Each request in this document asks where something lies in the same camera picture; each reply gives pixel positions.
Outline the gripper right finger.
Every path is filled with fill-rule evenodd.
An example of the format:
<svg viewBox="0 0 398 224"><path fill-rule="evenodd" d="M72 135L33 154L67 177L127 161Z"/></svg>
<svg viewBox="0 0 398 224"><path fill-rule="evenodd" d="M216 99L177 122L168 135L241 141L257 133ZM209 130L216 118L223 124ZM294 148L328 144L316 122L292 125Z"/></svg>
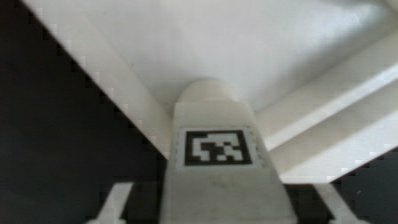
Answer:
<svg viewBox="0 0 398 224"><path fill-rule="evenodd" d="M328 224L371 224L356 218L333 186L328 183L317 183L312 187L333 216Z"/></svg>

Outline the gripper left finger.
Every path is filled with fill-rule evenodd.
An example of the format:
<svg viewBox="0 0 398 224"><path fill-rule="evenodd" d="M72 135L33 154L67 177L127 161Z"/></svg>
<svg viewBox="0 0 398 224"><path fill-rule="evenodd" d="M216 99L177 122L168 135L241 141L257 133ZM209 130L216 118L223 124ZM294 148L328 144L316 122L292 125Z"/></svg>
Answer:
<svg viewBox="0 0 398 224"><path fill-rule="evenodd" d="M125 220L120 216L131 188L131 182L113 184L97 216L85 222L85 224L125 224Z"/></svg>

